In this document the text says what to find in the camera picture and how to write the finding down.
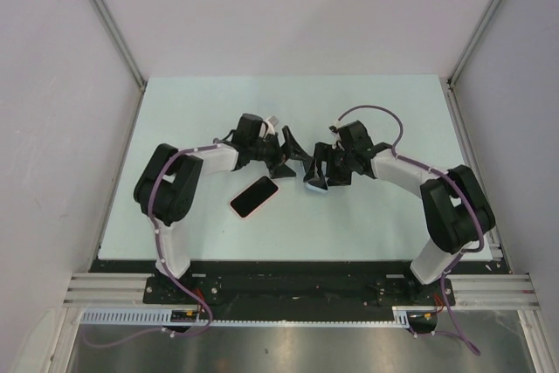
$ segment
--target phone screen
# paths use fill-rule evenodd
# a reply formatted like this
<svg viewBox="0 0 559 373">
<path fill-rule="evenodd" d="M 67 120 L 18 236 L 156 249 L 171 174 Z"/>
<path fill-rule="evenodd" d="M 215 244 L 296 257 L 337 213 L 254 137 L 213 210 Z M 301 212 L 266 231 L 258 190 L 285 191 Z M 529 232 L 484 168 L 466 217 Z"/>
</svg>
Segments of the phone screen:
<svg viewBox="0 0 559 373">
<path fill-rule="evenodd" d="M 262 176 L 231 200 L 231 208 L 236 211 L 241 218 L 246 218 L 249 214 L 258 209 L 268 198 L 278 192 L 278 189 L 278 185 L 270 178 Z"/>
</svg>

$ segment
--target white wall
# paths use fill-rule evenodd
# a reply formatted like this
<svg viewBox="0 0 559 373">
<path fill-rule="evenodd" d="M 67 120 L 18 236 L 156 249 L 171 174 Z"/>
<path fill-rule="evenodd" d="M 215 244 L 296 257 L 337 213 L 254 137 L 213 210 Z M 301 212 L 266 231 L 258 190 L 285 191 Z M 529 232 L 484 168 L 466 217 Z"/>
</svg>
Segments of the white wall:
<svg viewBox="0 0 559 373">
<path fill-rule="evenodd" d="M 107 0 L 150 76 L 448 76 L 489 0 Z"/>
<path fill-rule="evenodd" d="M 0 371 L 92 251 L 139 93 L 88 0 L 0 0 Z"/>
<path fill-rule="evenodd" d="M 559 343 L 559 0 L 505 0 L 457 95 L 515 271 Z"/>
</svg>

